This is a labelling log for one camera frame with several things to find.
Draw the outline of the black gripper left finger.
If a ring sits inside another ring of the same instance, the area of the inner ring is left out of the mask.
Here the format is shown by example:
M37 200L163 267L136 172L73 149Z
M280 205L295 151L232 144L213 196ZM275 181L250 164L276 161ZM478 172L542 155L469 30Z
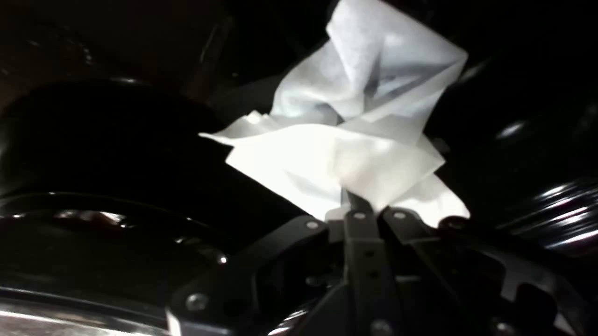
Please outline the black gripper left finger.
M260 271L321 235L342 243L342 276L312 308L282 327L263 312ZM398 336L400 302L372 205L349 194L340 220L293 218L222 267L187 282L168 304L172 336Z

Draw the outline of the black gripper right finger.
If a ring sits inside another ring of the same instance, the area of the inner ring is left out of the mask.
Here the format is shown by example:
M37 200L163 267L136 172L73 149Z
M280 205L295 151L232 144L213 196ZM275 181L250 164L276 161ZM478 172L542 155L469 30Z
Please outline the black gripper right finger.
M598 336L596 286L564 258L508 233L409 209L381 218L473 336Z

